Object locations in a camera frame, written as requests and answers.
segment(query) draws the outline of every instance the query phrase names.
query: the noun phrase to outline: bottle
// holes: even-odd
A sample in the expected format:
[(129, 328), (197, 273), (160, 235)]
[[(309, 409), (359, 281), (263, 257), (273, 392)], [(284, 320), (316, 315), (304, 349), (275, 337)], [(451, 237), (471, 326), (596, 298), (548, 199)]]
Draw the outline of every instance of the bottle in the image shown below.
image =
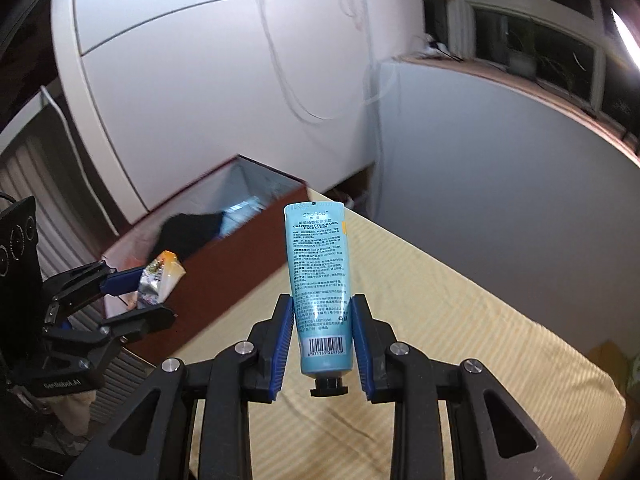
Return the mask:
[(353, 367), (349, 253), (344, 205), (301, 202), (284, 208), (287, 261), (300, 343), (300, 369), (313, 397), (347, 393)]

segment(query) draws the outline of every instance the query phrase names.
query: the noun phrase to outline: lamp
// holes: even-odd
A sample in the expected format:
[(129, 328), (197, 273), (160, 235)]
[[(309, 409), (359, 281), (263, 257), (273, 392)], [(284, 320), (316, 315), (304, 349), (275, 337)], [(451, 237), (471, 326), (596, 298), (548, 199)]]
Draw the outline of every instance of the lamp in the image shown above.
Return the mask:
[(611, 9), (611, 13), (613, 14), (613, 21), (616, 23), (616, 28), (618, 29), (618, 33), (622, 38), (622, 42), (625, 44), (626, 50), (631, 56), (633, 62), (640, 69), (640, 46), (638, 46), (636, 38), (634, 38), (634, 35), (626, 26), (625, 22), (623, 22), (622, 19), (616, 14), (616, 11)]

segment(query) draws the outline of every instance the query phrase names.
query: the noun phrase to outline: black fabric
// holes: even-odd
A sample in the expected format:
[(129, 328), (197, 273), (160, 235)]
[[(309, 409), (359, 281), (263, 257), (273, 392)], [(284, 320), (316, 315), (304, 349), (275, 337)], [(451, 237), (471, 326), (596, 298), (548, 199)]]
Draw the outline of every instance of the black fabric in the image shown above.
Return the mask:
[(224, 213), (187, 215), (180, 213), (162, 224), (158, 241), (146, 259), (151, 263), (162, 251), (171, 251), (183, 262), (220, 232)]

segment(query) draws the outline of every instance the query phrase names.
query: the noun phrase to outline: yellow striped tablecloth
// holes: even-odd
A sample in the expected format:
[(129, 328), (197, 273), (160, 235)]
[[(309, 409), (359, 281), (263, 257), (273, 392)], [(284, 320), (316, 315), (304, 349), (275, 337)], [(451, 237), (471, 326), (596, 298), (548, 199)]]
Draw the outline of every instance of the yellow striped tablecloth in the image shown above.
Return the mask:
[[(313, 200), (325, 200), (310, 190)], [(372, 314), (428, 357), (458, 364), (480, 359), (526, 410), (580, 480), (596, 480), (620, 428), (625, 403), (612, 380), (543, 326), (475, 283), (347, 211), (351, 293), (367, 296)], [(193, 363), (245, 339), (290, 292), (286, 266), (180, 349)], [(394, 408), (366, 402), (355, 371), (346, 396), (314, 399), (300, 374), (294, 334), (282, 391), (271, 405), (250, 405), (256, 480), (388, 479)], [(446, 436), (446, 410), (440, 418)], [(196, 416), (192, 470), (197, 471), (202, 406)], [(452, 458), (445, 437), (447, 479)]]

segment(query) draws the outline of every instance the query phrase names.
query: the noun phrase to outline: snack packet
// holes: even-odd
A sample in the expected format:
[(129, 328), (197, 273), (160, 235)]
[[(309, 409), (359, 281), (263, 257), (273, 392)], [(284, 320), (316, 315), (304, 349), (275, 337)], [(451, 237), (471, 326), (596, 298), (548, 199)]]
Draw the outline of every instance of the snack packet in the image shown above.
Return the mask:
[(186, 271), (178, 257), (170, 251), (162, 251), (140, 276), (137, 308), (162, 303), (169, 296)]

